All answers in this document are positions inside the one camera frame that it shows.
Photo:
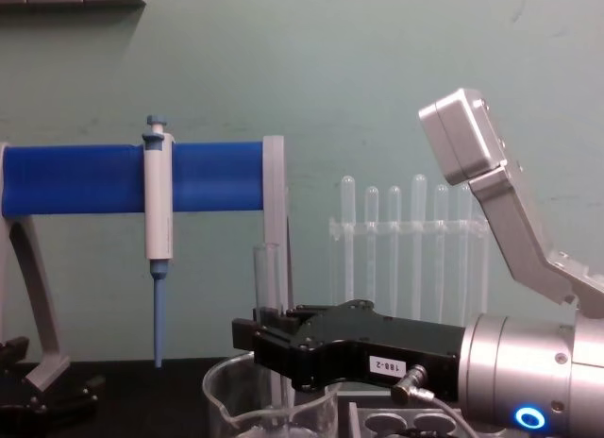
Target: pipette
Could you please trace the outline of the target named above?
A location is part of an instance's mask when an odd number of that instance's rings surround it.
[[[172,259],[172,144],[164,133],[166,120],[150,115],[151,131],[143,134],[145,255],[153,278],[154,361],[161,367],[164,327],[164,289],[168,262]]]

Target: glass test tube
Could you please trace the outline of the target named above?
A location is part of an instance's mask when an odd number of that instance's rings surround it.
[[[370,186],[365,191],[365,225],[367,226],[367,299],[376,301],[376,239],[379,220],[379,191]]]
[[[256,307],[276,309],[283,312],[282,298],[279,289],[279,257],[278,244],[259,244],[254,246],[254,276],[256,281]],[[282,408],[293,401],[289,381],[277,372],[266,371],[268,380],[264,383],[266,389],[260,389],[258,395],[262,408]]]
[[[340,202],[342,225],[344,231],[344,291],[345,300],[354,299],[355,295],[355,252],[354,238],[357,224],[355,179],[346,176],[342,179]]]
[[[398,306],[398,229],[402,219],[400,188],[388,190],[388,221],[390,222],[390,263],[388,290],[390,292],[390,315],[396,317]]]
[[[449,190],[438,185],[434,191],[434,220],[436,221],[436,250],[434,254],[434,293],[436,299],[436,320],[443,323],[445,299],[445,235],[448,220]]]
[[[426,177],[417,175],[411,185],[411,223],[413,228],[413,279],[411,318],[419,320],[422,307],[422,233],[426,221]]]
[[[487,229],[481,236],[482,254],[480,264],[480,313],[489,309],[489,237],[491,236],[489,222],[482,216],[481,224]]]
[[[460,228],[460,268],[459,268],[459,305],[460,325],[465,326],[468,300],[468,252],[470,237],[470,220],[472,219],[472,192],[467,184],[458,189],[458,219]]]

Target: blue led ring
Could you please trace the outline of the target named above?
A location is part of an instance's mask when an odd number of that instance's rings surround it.
[[[531,407],[519,409],[514,417],[516,422],[526,429],[537,430],[545,425],[545,418],[541,412]]]

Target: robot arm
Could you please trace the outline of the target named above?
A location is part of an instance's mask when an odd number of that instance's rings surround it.
[[[512,277],[558,304],[576,297],[583,315],[604,317],[604,278],[553,247],[481,93],[459,89],[419,117],[446,180],[468,181]]]
[[[482,315],[463,329],[381,316],[353,301],[285,316],[257,311],[258,325],[233,322],[235,346],[302,391],[353,380],[406,400],[427,388],[459,400],[468,420],[604,436],[604,277],[554,249],[479,92],[458,90],[419,116],[447,181],[469,182],[512,276],[556,303],[577,299],[575,326]]]

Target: cable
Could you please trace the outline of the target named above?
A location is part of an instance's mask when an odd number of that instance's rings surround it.
[[[442,400],[433,397],[432,400],[429,401],[429,403],[434,405],[436,408],[440,408],[441,410],[443,410],[443,412],[451,416],[451,418],[460,425],[460,427],[468,434],[470,438],[479,438],[478,434],[474,431],[474,429],[472,429],[472,427],[465,421],[465,419],[461,417],[461,414],[457,413]]]

